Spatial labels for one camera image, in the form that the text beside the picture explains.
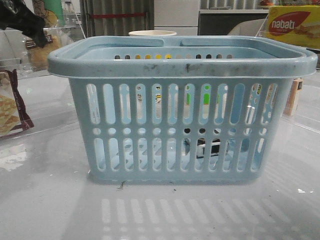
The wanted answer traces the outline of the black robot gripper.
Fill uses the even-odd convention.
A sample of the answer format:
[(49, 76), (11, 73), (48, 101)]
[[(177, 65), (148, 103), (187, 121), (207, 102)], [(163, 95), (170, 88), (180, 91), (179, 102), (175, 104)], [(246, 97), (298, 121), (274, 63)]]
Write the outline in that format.
[(45, 20), (35, 15), (23, 0), (0, 1), (0, 28), (19, 30), (23, 35), (31, 38), (37, 47), (46, 45), (44, 34)]

